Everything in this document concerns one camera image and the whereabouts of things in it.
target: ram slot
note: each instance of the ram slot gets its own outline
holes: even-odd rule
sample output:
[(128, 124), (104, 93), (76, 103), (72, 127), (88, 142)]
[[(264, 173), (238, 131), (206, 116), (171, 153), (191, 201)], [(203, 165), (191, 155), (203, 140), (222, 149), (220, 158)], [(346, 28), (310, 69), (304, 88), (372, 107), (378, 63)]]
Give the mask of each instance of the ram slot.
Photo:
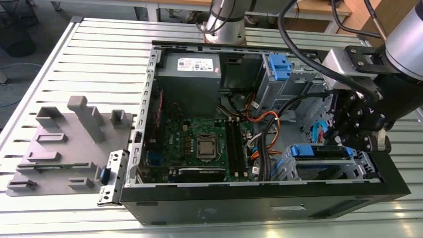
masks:
[(247, 176), (246, 161), (244, 161), (244, 151), (243, 151), (243, 137), (239, 128), (239, 122), (232, 124), (232, 137), (234, 137), (234, 147), (236, 153), (236, 165), (238, 173), (240, 177)]
[(238, 176), (236, 150), (235, 150), (235, 143), (234, 143), (232, 128), (234, 128), (232, 122), (227, 121), (224, 130), (226, 130), (227, 155), (230, 160), (230, 173), (231, 175)]

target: sticker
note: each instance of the sticker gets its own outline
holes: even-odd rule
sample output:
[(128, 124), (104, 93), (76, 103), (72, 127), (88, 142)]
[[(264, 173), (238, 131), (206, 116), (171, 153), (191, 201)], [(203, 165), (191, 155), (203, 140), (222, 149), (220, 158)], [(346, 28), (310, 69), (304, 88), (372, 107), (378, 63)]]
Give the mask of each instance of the sticker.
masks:
[(259, 172), (260, 172), (260, 168), (259, 167), (252, 167), (251, 173), (255, 174), (255, 175), (259, 175)]
[(212, 59), (179, 58), (178, 71), (212, 72)]
[(255, 101), (251, 102), (251, 106), (252, 106), (255, 109), (259, 108), (259, 104), (258, 104)]

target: power supply label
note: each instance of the power supply label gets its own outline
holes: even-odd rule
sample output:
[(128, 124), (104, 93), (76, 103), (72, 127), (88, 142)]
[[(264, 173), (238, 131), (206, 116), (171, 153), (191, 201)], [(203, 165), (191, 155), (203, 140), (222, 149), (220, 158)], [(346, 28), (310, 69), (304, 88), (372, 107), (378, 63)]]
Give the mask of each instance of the power supply label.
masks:
[(212, 59), (179, 58), (178, 71), (214, 72)]

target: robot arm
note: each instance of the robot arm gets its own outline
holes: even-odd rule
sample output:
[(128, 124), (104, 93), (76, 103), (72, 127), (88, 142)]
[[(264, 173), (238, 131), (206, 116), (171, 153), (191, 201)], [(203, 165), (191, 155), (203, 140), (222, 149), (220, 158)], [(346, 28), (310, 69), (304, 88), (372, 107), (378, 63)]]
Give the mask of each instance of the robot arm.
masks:
[(242, 45), (246, 41), (246, 12), (278, 13), (288, 0), (214, 0), (211, 16), (198, 25), (210, 43)]
[[(367, 152), (391, 151), (386, 131), (399, 118), (423, 105), (422, 40), (423, 0), (379, 49), (348, 46), (331, 50), (323, 65), (350, 75), (379, 94), (379, 100), (368, 102), (360, 94), (324, 77), (335, 89), (334, 121), (326, 133), (334, 144)], [(340, 62), (347, 62), (343, 69)]]

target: white table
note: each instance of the white table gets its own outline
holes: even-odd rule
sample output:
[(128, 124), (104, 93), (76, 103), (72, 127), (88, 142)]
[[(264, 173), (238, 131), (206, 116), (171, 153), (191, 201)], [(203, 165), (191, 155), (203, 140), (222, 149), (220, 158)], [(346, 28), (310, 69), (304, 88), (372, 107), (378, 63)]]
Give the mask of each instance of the white table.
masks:
[[(60, 2), (71, 2), (71, 3), (92, 3), (92, 4), (103, 4), (103, 5), (116, 5), (116, 6), (132, 6), (132, 7), (146, 7), (148, 11), (148, 20), (154, 22), (160, 21), (160, 9), (182, 9), (182, 10), (194, 10), (194, 11), (210, 11), (208, 6), (199, 6), (199, 5), (188, 5), (188, 4), (168, 4), (168, 3), (158, 3), (158, 2), (142, 2), (138, 0), (60, 0), (52, 1), (52, 5), (55, 10), (60, 10)], [(247, 12), (248, 15), (262, 15), (268, 17), (278, 17), (276, 14), (266, 14), (260, 12)], [(338, 12), (340, 22), (344, 21), (348, 13)], [(295, 12), (288, 12), (286, 14), (287, 18), (295, 18)], [(328, 14), (319, 14), (319, 13), (308, 13), (302, 12), (299, 13), (298, 18), (300, 19), (311, 19), (311, 20), (324, 20), (330, 21), (330, 24), (326, 28), (324, 33), (336, 33), (339, 27), (335, 23), (332, 15)]]
[[(306, 49), (360, 45), (358, 38), (290, 32)], [(16, 164), (36, 130), (43, 106), (68, 112), (71, 95), (84, 95), (100, 112), (136, 114), (144, 88), (152, 40), (202, 42), (194, 25), (86, 18), (71, 23), (0, 134), (0, 235), (96, 237), (422, 237), (423, 127), (416, 114), (390, 132), (392, 159), (411, 195), (374, 204), (338, 219), (268, 223), (143, 227), (124, 207), (96, 207), (98, 194), (8, 197), (4, 193)], [(247, 29), (250, 46), (286, 47), (276, 30)]]

